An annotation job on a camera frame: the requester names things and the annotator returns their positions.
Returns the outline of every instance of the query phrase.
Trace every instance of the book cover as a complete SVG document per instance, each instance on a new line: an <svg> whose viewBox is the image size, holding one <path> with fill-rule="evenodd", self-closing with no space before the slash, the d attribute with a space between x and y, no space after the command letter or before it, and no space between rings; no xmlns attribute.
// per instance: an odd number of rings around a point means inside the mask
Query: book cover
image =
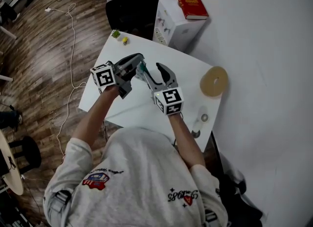
<svg viewBox="0 0 313 227"><path fill-rule="evenodd" d="M205 6L201 0L178 0L186 19L200 19L208 18Z"/></svg>

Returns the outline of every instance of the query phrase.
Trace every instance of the roll of tape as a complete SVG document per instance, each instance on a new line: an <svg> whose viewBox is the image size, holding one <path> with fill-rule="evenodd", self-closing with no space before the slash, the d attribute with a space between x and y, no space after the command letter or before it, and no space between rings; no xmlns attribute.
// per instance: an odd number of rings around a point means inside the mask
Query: roll of tape
<svg viewBox="0 0 313 227"><path fill-rule="evenodd" d="M228 75L225 69L215 66L203 76L200 81L200 88L206 96L219 96L226 89L228 84Z"/></svg>

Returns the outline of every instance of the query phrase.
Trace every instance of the green potted plant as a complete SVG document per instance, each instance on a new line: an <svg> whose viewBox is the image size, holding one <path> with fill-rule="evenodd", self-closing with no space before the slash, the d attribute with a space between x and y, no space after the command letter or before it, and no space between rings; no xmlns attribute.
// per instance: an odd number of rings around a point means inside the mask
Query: green potted plant
<svg viewBox="0 0 313 227"><path fill-rule="evenodd" d="M120 36L120 32L119 32L119 29L114 29L113 32L112 32L112 36L114 38L118 38Z"/></svg>

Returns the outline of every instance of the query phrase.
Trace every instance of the hand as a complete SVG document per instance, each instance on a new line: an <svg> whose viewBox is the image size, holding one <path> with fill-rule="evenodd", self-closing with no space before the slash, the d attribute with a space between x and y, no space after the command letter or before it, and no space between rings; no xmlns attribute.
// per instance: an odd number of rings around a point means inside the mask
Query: hand
<svg viewBox="0 0 313 227"><path fill-rule="evenodd" d="M104 93L108 94L113 99L116 99L119 95L118 86L116 86L116 85L107 86L106 89L104 90L103 94Z"/></svg>

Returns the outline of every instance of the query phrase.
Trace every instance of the gray sweatshirt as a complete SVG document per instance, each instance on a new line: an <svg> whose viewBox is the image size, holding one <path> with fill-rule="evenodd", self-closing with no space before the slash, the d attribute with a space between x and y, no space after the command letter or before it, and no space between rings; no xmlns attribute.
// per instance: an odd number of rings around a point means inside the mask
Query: gray sweatshirt
<svg viewBox="0 0 313 227"><path fill-rule="evenodd" d="M71 197L56 210L61 190ZM138 128L116 131L95 168L90 146L72 138L44 211L52 227L227 226L218 180L202 165L188 170L164 135Z"/></svg>

